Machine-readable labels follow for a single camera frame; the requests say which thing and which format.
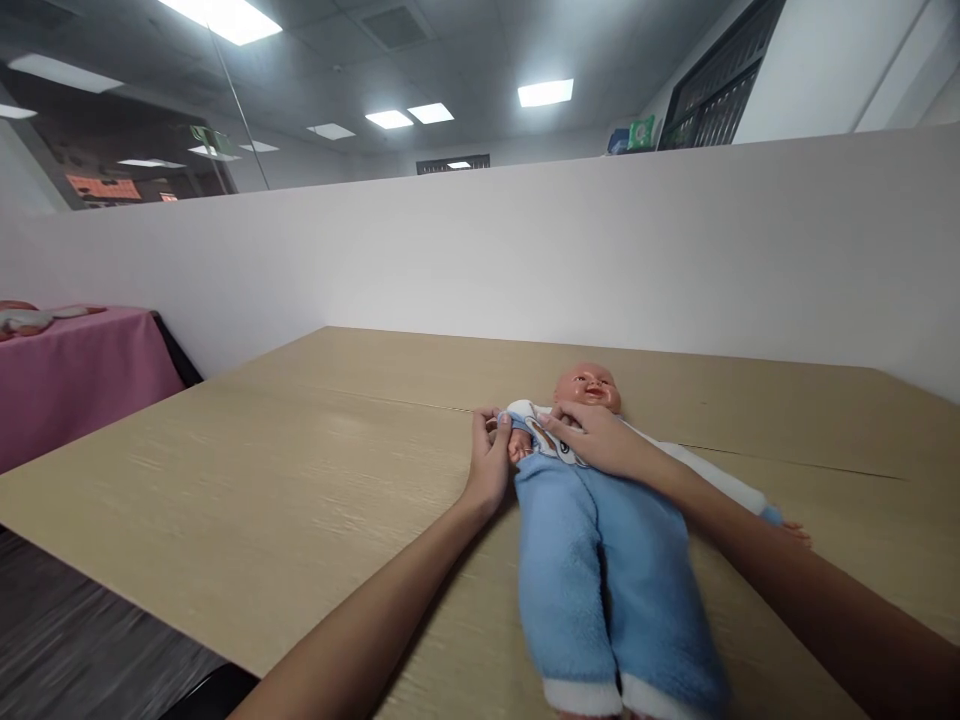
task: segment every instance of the doll on pink table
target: doll on pink table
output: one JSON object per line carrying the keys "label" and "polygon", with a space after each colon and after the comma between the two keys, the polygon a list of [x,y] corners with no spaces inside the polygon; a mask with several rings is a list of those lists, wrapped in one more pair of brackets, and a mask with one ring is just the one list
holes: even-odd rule
{"label": "doll on pink table", "polygon": [[81,317],[103,312],[102,307],[69,307],[60,310],[38,310],[35,305],[19,300],[0,300],[0,342],[20,335],[39,335],[54,320]]}

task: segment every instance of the white cuff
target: white cuff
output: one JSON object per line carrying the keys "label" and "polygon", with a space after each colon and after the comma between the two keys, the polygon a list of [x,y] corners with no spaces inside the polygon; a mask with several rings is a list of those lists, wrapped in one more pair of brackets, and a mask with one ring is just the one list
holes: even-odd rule
{"label": "white cuff", "polygon": [[657,720],[710,720],[710,713],[680,702],[633,675],[622,674],[623,704]]}
{"label": "white cuff", "polygon": [[543,694],[551,707],[575,715],[606,717],[623,712],[616,683],[544,680]]}

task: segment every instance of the baby doll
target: baby doll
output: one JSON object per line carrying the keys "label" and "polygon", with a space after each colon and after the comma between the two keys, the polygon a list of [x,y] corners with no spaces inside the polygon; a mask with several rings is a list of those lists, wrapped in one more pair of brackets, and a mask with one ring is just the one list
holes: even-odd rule
{"label": "baby doll", "polygon": [[19,300],[0,301],[0,342],[15,335],[39,335],[58,318],[80,317],[103,312],[100,307],[71,307],[60,310],[37,310],[30,303]]}
{"label": "baby doll", "polygon": [[[591,363],[563,375],[553,399],[620,413],[613,376]],[[518,400],[507,412],[522,515],[520,619],[547,702],[597,717],[619,717],[623,706],[658,720],[721,716],[729,688],[679,511],[652,490],[584,463],[537,421],[550,408]],[[783,525],[759,491],[679,445],[647,440]],[[806,542],[799,525],[786,529]]]}

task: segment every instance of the window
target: window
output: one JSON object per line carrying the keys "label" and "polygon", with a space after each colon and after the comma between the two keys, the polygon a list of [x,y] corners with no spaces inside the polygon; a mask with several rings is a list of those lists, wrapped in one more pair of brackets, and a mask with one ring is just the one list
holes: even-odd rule
{"label": "window", "polygon": [[490,167],[490,155],[468,155],[443,160],[422,160],[417,163],[417,175],[430,175],[451,170],[477,170]]}
{"label": "window", "polygon": [[753,3],[677,83],[658,150],[733,142],[783,3]]}

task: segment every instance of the pink table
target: pink table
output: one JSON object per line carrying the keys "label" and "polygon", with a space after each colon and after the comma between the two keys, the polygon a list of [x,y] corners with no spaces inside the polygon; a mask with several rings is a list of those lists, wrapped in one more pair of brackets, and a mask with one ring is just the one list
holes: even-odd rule
{"label": "pink table", "polygon": [[183,390],[149,311],[109,308],[0,342],[0,473]]}

